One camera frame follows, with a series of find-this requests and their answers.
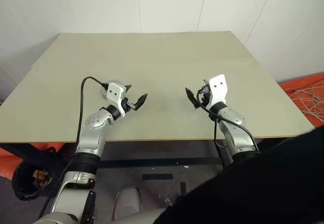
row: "white wall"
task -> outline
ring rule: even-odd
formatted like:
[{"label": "white wall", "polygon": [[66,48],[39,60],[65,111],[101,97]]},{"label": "white wall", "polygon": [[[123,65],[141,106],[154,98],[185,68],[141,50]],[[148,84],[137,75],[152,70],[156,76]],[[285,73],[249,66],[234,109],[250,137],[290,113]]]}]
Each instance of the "white wall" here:
[{"label": "white wall", "polygon": [[232,30],[277,81],[324,71],[324,0],[0,0],[0,100],[61,32]]}]

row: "gray floor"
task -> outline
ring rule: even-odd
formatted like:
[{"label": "gray floor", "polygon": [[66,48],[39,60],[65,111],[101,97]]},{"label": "gray floor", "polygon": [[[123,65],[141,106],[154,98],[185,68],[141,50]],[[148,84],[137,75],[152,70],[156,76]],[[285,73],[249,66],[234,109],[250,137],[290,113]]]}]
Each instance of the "gray floor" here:
[{"label": "gray floor", "polygon": [[[211,141],[147,141],[107,143],[103,160],[212,157],[217,156]],[[125,184],[136,185],[141,192],[144,210],[166,207],[166,199],[180,194],[180,182],[186,182],[187,191],[212,178],[220,166],[173,166],[99,169],[95,192],[97,193],[97,223],[108,223],[116,194]],[[143,174],[171,173],[172,180],[142,180]],[[45,199],[23,202],[13,193],[11,182],[0,178],[0,223],[32,223]]]}]

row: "orange fabric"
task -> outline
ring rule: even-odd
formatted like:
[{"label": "orange fabric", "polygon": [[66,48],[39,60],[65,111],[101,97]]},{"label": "orange fabric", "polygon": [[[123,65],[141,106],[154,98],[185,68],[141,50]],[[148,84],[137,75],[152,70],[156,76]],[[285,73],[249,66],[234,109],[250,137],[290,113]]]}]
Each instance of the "orange fabric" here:
[{"label": "orange fabric", "polygon": [[[318,73],[312,76],[288,81],[280,84],[280,86],[301,111],[307,110],[308,108],[314,108],[319,113],[319,117],[322,120],[324,119],[324,113],[321,113],[324,111],[323,103],[314,107],[315,103],[312,100],[313,96],[311,95],[314,94],[319,98],[324,98],[324,73]],[[296,92],[297,90],[305,90],[310,94],[303,91]],[[314,127],[320,127],[323,125],[317,117],[306,113],[304,113],[304,115]]]},{"label": "orange fabric", "polygon": [[[58,152],[64,143],[32,143],[37,149],[44,151],[50,147],[54,147]],[[10,152],[0,148],[0,175],[12,180],[17,166],[22,162],[22,159]]]}]

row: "table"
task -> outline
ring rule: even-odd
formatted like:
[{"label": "table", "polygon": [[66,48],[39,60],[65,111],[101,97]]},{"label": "table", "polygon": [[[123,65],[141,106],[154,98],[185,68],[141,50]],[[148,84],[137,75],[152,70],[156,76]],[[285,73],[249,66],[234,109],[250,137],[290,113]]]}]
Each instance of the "table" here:
[{"label": "table", "polygon": [[[132,84],[140,110],[118,120],[107,141],[212,139],[213,122],[194,109],[185,87],[225,74],[227,104],[256,138],[292,137],[313,129],[268,72],[229,31],[201,33],[64,33],[0,107],[0,142],[75,142],[84,77]],[[107,102],[85,86],[84,119]]]}]

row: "table top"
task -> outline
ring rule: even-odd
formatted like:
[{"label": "table top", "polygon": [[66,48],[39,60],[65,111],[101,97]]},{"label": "table top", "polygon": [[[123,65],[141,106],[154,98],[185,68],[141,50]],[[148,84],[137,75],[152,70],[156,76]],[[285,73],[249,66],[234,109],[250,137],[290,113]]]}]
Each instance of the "table top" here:
[{"label": "table top", "polygon": [[[290,137],[313,129],[268,72],[229,31],[58,36],[0,107],[0,142],[75,142],[84,77],[132,84],[138,111],[109,128],[107,141],[212,139],[213,122],[194,109],[185,87],[225,74],[227,105],[256,138]],[[85,85],[84,121],[107,106],[100,86]]]}]

